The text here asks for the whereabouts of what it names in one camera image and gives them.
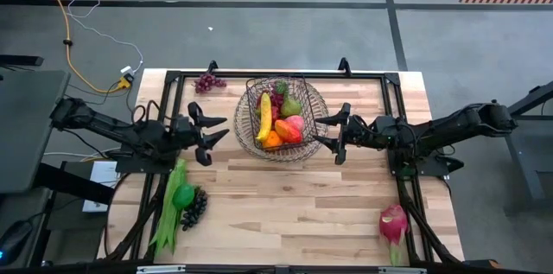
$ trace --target wooden tabletop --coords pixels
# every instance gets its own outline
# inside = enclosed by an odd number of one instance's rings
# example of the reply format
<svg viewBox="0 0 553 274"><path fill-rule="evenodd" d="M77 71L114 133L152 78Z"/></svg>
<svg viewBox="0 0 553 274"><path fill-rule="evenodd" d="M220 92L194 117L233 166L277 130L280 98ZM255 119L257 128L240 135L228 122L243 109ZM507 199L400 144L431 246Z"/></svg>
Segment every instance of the wooden tabletop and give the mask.
<svg viewBox="0 0 553 274"><path fill-rule="evenodd" d="M160 101L166 69L145 69L137 104ZM399 73L407 118L411 124L431 119L419 72ZM347 160L334 165L330 150L321 148L304 162L264 162L246 153L234 136L232 121L246 79L228 79L226 88L198 95L188 79L181 103L196 101L207 116L228 121L209 131L228 128L212 152L213 165L194 160L194 150L184 150L188 180L210 195L199 225L178 233L174 255L165 251L157 263L179 264L308 264L386 265L389 254L378 236L380 211L398 203L395 180L389 175L384 151L347 148ZM384 114L376 80L308 79L336 113L343 102L352 113L371 122ZM169 100L168 114L173 104ZM130 175L117 191L109 213L110 251L123 239L137 218L144 175ZM461 243L448 189L436 178L422 177L427 220L443 244L463 259ZM149 224L144 228L141 256L146 251ZM415 228L419 256L420 235Z"/></svg>

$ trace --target yellow banana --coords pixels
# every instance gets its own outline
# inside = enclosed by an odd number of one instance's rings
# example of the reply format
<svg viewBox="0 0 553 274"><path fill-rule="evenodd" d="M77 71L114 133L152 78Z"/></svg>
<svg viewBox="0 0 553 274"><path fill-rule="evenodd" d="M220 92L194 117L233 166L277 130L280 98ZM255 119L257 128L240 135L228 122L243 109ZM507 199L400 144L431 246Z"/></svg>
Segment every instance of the yellow banana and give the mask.
<svg viewBox="0 0 553 274"><path fill-rule="evenodd" d="M261 122L256 139L263 142L269 137L270 126L273 123L272 112L270 109L270 98L267 92L264 92L261 95L261 104L259 105L259 108L261 109Z"/></svg>

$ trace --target wire fruit basket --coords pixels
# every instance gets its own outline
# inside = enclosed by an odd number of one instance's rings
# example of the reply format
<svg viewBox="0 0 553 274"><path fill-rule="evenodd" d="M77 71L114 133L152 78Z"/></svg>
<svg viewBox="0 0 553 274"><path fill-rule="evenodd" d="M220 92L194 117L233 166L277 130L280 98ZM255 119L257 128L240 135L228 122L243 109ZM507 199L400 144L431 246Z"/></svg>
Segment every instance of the wire fruit basket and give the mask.
<svg viewBox="0 0 553 274"><path fill-rule="evenodd" d="M304 121L302 141L264 148L255 139L260 126L260 117L256 113L257 99L263 92L271 92L275 82L281 80L287 83L289 96L302 105L299 114ZM322 96L301 75L251 79L246 82L246 92L238 102L234 129L238 142L250 154L273 162L296 162L312 156L321 147L313 136L326 136L328 127L316 123L315 119L326 116L328 109Z"/></svg>

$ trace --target white cable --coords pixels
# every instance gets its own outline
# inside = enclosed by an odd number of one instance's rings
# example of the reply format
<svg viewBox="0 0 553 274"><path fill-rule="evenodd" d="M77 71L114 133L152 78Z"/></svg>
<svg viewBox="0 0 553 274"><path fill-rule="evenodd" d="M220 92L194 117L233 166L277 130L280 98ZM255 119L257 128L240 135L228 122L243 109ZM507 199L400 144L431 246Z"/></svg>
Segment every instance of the white cable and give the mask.
<svg viewBox="0 0 553 274"><path fill-rule="evenodd" d="M105 152L108 152L108 151L111 151L111 150L119 150L119 149L121 149L121 147L111 148L111 149L107 149L107 150L101 150L100 152L105 153ZM83 162L83 161L86 160L87 158L96 157L96 156L99 156L99 153L98 153L98 152L96 152L96 153L94 153L94 154L91 154L91 155L88 155L88 156L86 156L85 158L81 159L80 161Z"/></svg>
<svg viewBox="0 0 553 274"><path fill-rule="evenodd" d="M48 152L48 153L44 153L44 156L55 156L55 155L60 155L60 156L77 156L77 157L87 157L87 156L90 156L90 155L87 155L87 154L69 153L69 152Z"/></svg>
<svg viewBox="0 0 553 274"><path fill-rule="evenodd" d="M83 29L87 29L87 30L91 30L93 32L95 32L97 35L100 35L100 36L103 36L103 37L107 37L109 39L111 39L112 41L116 42L117 44L121 44L121 45L126 45L126 46L131 46L133 47L137 53L140 55L140 62L138 62L138 67L136 69L132 69L132 72L133 73L136 73L138 72L138 70L142 67L143 63L144 63L144 57L142 56L142 53L140 52L140 49L138 49L137 45L133 44L133 43L130 43L130 42L126 42L126 41L118 41L116 40L113 36L111 35L106 35L106 34L103 34L103 33L100 33L98 32L95 28L90 28L90 27L87 27L85 24L83 24L83 22L81 22L79 19L77 18L87 18L99 5L100 5L100 0L98 0L98 2L96 3L96 5L92 6L92 8L90 10L88 10L88 12L86 13L86 15L84 16L77 16L77 15L74 15L73 12L71 11L71 5L73 4L73 2L75 2L76 0L73 0L71 1L71 3L68 4L67 6L67 15L70 16L76 23L80 24L81 27L83 27Z"/></svg>
<svg viewBox="0 0 553 274"><path fill-rule="evenodd" d="M117 148L111 148L111 149L101 150L100 152L105 153L105 152L108 152L108 151L111 151L111 150L119 150L119 149L121 149L121 148L120 148L120 147L117 147ZM94 154L80 154L80 153L69 153L69 152L48 152L48 153L44 153L43 155L44 155L44 156L76 156L76 157L84 157L81 161L86 160L87 158L90 158L90 157L99 156L98 152L96 152L96 153L94 153Z"/></svg>

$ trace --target gray floor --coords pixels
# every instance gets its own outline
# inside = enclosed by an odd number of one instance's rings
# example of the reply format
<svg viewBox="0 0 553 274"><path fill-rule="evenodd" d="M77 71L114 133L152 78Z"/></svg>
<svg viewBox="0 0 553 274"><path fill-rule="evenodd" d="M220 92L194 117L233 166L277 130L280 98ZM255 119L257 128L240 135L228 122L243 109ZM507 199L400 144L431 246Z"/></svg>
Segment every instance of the gray floor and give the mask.
<svg viewBox="0 0 553 274"><path fill-rule="evenodd" d="M509 105L532 87L553 79L551 12L399 11L397 17L407 67L423 72L435 117L471 102L498 99ZM397 70L385 10L99 8L86 23L135 42L143 51L146 67L206 67L210 60L217 60L220 67L333 69L346 56L356 69ZM97 86L108 87L119 69L137 64L132 48L115 45L73 23L72 29L73 62ZM0 6L0 54L37 54L45 58L43 69L67 69L61 45L64 34L57 7ZM85 88L76 77L72 83ZM72 88L68 93L92 98ZM97 109L128 117L124 99L108 99ZM546 106L546 112L553 112L553 106ZM116 146L91 133L81 134L101 149ZM456 148L456 157L466 162L451 179L466 258L494 258L506 268L552 272L551 215L507 218L503 213L521 189L505 141L475 138ZM76 138L59 132L54 132L48 151L91 153ZM52 164L61 160L45 157ZM90 250L68 248L83 245L75 240L80 236L77 231L72 232L55 236L51 258L62 263L92 258ZM83 235L83 240L94 245L91 233Z"/></svg>

